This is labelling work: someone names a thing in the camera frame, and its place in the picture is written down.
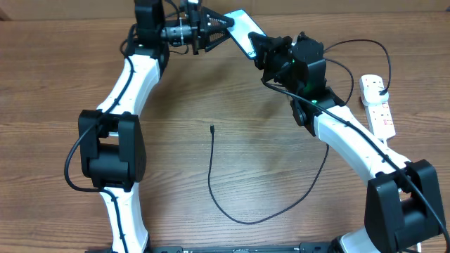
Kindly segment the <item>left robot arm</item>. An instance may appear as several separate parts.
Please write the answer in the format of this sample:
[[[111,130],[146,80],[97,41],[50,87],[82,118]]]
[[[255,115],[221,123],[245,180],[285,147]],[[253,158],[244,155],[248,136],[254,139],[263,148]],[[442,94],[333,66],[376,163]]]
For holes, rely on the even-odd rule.
[[[82,173],[91,179],[91,193],[105,203],[112,228],[108,252],[149,252],[150,236],[143,222],[139,184],[146,170],[146,148],[140,115],[160,82],[175,47],[193,54],[211,51],[229,35],[233,18],[181,1],[169,20],[161,1],[136,1],[136,22],[120,45],[124,67],[108,97],[78,119]]]

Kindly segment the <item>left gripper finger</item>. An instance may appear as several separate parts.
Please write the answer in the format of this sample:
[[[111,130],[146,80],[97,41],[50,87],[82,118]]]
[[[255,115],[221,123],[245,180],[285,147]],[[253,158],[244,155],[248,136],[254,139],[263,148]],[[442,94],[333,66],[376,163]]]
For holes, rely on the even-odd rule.
[[[216,32],[213,34],[209,34],[205,37],[204,50],[205,52],[209,52],[222,42],[226,41],[230,38],[230,34],[225,31]]]
[[[234,19],[202,7],[202,25],[205,30],[222,30],[234,26]]]

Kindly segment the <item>Samsung Galaxy smartphone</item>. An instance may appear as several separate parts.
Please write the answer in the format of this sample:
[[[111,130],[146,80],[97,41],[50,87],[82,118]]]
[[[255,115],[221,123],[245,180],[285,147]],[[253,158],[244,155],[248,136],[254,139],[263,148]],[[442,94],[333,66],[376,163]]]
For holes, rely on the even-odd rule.
[[[244,55],[250,60],[253,60],[257,54],[250,41],[249,33],[255,32],[262,36],[266,36],[266,34],[243,9],[226,13],[225,16],[234,20],[234,25],[228,28],[231,38],[235,41]]]

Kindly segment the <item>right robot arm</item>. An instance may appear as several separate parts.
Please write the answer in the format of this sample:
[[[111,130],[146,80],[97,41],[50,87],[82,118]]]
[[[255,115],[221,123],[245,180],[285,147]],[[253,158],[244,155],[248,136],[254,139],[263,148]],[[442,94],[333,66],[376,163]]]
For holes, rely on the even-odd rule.
[[[248,35],[262,83],[292,98],[296,122],[331,146],[366,184],[364,226],[340,235],[329,252],[402,252],[438,235],[449,238],[435,168],[387,147],[326,85],[323,44],[300,33]]]

